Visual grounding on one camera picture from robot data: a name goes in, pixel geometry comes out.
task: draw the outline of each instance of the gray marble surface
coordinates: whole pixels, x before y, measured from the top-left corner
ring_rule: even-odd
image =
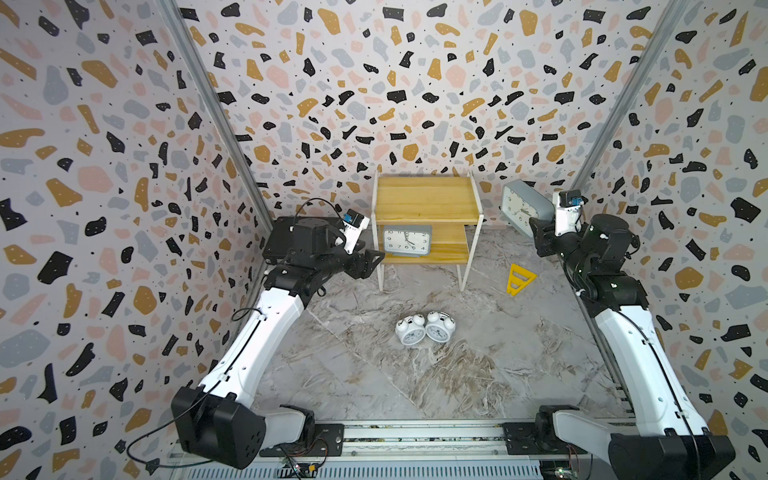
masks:
[[[514,297],[512,263],[538,274]],[[455,266],[386,266],[383,293],[376,275],[339,274],[326,288],[281,342],[255,407],[291,403],[318,419],[512,419],[570,403],[626,416],[559,265],[513,230],[481,233],[464,292]],[[454,317],[454,336],[404,347],[397,320],[430,310]]]

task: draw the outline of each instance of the metal frame bar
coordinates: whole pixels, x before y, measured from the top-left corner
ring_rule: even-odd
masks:
[[[632,71],[629,81],[619,94],[616,104],[605,120],[603,130],[598,135],[594,146],[589,150],[584,163],[576,174],[576,178],[574,178],[571,184],[571,189],[581,189],[587,183],[587,179],[597,167],[600,158],[607,150],[611,140],[613,140],[616,130],[618,130],[621,122],[624,121],[624,117],[634,103],[634,99],[640,94],[645,79],[656,64],[656,60],[664,51],[664,47],[674,33],[674,29],[683,16],[687,4],[688,0],[670,0],[667,4],[667,7],[661,14],[658,26],[654,29],[653,35],[645,46],[645,51],[641,55],[640,61]]]
[[[155,0],[155,5],[165,21],[165,25],[170,31],[170,36],[173,37],[174,42],[178,47],[179,56],[184,60],[184,63],[189,69],[192,81],[195,83],[195,86],[200,93],[200,98],[202,99],[204,106],[208,109],[208,113],[213,118],[214,126],[221,134],[224,147],[229,151],[230,156],[235,163],[235,167],[240,174],[240,179],[243,181],[243,186],[256,209],[253,212],[254,216],[256,216],[259,222],[265,226],[267,231],[271,232],[272,217],[270,217],[270,211],[266,207],[256,180],[253,178],[253,173],[250,171],[250,167],[245,161],[245,156],[240,149],[240,144],[232,131],[232,125],[227,120],[226,115],[224,115],[224,109],[221,107],[216,91],[214,90],[213,85],[210,84],[210,80],[206,75],[207,70],[203,63],[203,59],[200,57],[200,52],[197,51],[192,43],[192,37],[189,30],[187,30],[184,19],[181,17],[176,0]]]

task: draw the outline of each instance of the patterned wall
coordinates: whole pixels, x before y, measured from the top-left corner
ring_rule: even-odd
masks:
[[[179,4],[272,215],[471,168],[502,223],[503,184],[570,184],[667,2]]]
[[[148,478],[126,442],[223,355],[260,227],[154,5],[0,14],[0,478]]]
[[[768,462],[768,4],[691,2],[584,190],[641,235],[626,263],[699,413]]]

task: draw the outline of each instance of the clock face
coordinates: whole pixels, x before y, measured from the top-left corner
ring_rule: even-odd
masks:
[[[384,251],[390,253],[426,255],[429,253],[429,241],[430,235],[426,232],[384,229],[382,235]]]

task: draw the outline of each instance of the wooden shelf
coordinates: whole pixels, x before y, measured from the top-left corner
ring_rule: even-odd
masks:
[[[379,178],[379,225],[476,225],[479,214],[469,177]]]
[[[383,245],[383,232],[379,229],[379,245]],[[432,225],[432,243],[429,255],[423,257],[400,257],[387,253],[383,263],[442,264],[459,265],[469,260],[467,234],[460,223],[437,223]]]

